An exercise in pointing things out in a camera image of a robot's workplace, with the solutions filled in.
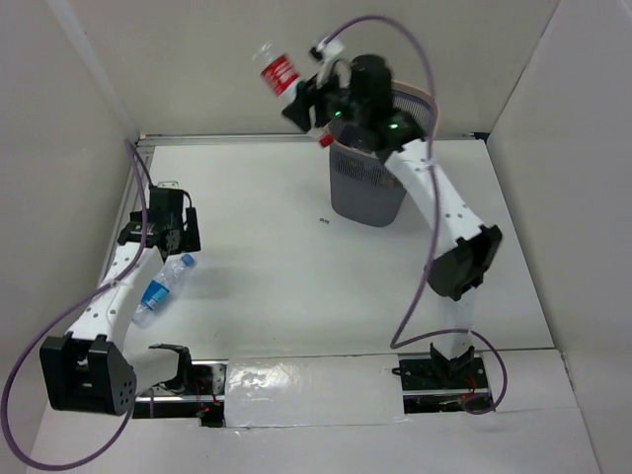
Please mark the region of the red label clear bottle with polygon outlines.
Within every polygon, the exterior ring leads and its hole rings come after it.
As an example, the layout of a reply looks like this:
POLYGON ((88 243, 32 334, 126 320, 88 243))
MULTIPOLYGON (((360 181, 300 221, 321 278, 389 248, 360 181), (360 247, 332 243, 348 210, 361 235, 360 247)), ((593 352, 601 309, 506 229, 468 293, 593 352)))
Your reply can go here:
MULTIPOLYGON (((260 47, 253 56, 253 60, 260 69, 262 80, 281 101, 282 110, 294 98, 297 84, 309 83, 301 77, 289 56, 275 48, 270 42, 260 47)), ((315 130, 304 134, 313 138, 321 148, 328 148, 334 141, 333 136, 325 131, 322 125, 316 125, 315 130)))

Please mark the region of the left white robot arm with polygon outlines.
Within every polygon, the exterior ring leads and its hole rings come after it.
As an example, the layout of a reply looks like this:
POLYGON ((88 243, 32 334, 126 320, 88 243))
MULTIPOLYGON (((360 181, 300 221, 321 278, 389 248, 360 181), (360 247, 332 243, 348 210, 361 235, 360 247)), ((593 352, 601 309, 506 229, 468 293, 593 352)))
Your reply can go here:
POLYGON ((174 394, 194 385, 185 346, 123 349, 132 324, 146 325, 190 273, 200 251, 197 211, 189 194, 152 186, 149 208, 134 211, 118 237, 103 285, 65 335, 47 337, 39 359, 51 407, 120 416, 138 394, 163 385, 174 394))

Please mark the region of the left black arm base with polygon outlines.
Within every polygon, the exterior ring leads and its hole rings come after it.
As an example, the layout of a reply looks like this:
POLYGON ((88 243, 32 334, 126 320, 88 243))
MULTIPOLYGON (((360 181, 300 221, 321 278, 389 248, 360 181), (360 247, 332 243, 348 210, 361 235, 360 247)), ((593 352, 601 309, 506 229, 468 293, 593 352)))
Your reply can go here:
POLYGON ((137 420, 188 419, 201 427, 225 427, 227 360, 194 360, 193 380, 182 388, 166 382, 136 397, 132 417, 137 420))

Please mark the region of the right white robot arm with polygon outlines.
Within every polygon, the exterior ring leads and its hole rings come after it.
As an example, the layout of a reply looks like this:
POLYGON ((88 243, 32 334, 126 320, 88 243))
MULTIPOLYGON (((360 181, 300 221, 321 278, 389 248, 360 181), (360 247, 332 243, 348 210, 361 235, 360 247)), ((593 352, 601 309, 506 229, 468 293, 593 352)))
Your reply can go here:
POLYGON ((341 86, 337 58, 323 58, 319 73, 305 80, 284 55, 262 74, 287 102, 282 115, 305 133, 315 131, 321 146, 335 142, 328 131, 338 120, 355 129, 370 152, 402 185, 433 227, 428 260, 401 326, 410 321, 426 288, 459 301, 478 287, 491 266, 503 234, 471 211, 433 158, 431 132, 396 107, 394 81, 383 57, 361 55, 349 65, 341 86))

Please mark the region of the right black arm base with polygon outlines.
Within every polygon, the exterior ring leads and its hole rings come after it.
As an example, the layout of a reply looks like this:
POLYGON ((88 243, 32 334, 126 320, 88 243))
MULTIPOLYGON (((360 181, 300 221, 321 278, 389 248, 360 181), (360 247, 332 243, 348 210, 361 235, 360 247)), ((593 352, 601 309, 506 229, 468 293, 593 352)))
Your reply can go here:
POLYGON ((448 359, 431 345, 429 355, 400 356, 391 373, 400 380, 408 415, 480 412, 493 405, 483 360, 473 346, 448 359))

